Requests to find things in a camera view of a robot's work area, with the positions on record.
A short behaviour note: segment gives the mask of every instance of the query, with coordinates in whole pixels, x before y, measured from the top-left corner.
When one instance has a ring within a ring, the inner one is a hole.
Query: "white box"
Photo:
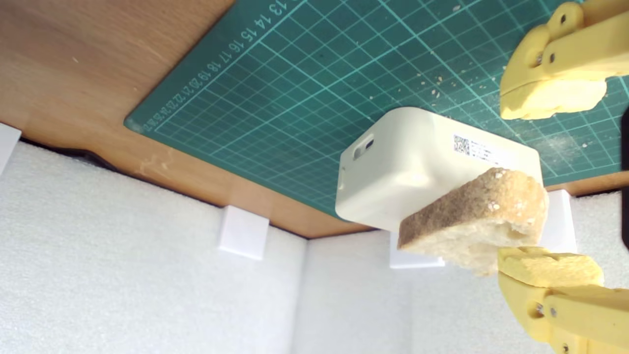
[[[264,259],[269,220],[228,205],[223,208],[218,248],[253,260]]]
[[[11,157],[21,134],[20,130],[0,123],[0,174],[9,162],[9,157]]]
[[[542,183],[535,149],[419,108],[397,108],[341,155],[337,214],[398,232],[405,217],[495,166]]]

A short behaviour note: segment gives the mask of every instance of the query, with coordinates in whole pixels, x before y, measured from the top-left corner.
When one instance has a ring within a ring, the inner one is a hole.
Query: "wooden surface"
[[[629,171],[605,174],[603,176],[586,178],[585,180],[562,183],[560,185],[548,186],[546,190],[567,190],[574,196],[599,193],[601,191],[616,190],[629,186]]]
[[[46,146],[87,149],[185,195],[232,204],[304,237],[369,229],[130,132],[128,112],[231,0],[0,1],[0,122]],[[551,186],[573,195],[629,185],[629,173]]]

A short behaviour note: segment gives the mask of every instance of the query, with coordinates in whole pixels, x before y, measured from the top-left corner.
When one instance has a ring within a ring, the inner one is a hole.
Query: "bread crumb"
[[[491,203],[487,204],[487,207],[488,207],[491,211],[494,211],[494,210],[498,210],[498,209],[500,209],[500,204],[497,204],[496,202],[491,202]]]

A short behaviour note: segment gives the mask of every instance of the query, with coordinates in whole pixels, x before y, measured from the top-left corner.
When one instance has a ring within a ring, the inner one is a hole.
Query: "bread crust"
[[[490,168],[405,218],[398,249],[441,256],[491,273],[498,247],[539,242],[547,208],[548,194],[534,178],[521,171]]]

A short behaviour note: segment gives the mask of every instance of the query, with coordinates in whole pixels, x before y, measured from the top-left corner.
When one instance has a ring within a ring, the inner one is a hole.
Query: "grid lines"
[[[534,147],[547,185],[618,171],[626,78],[609,79],[591,111],[537,121],[498,116],[503,67],[560,3],[239,0],[221,20],[232,26],[211,30],[158,89],[181,89],[186,77],[175,73],[203,68],[198,53],[264,33],[143,134],[331,215],[341,152],[400,106]],[[127,120],[147,122],[140,112],[163,105],[152,93]]]

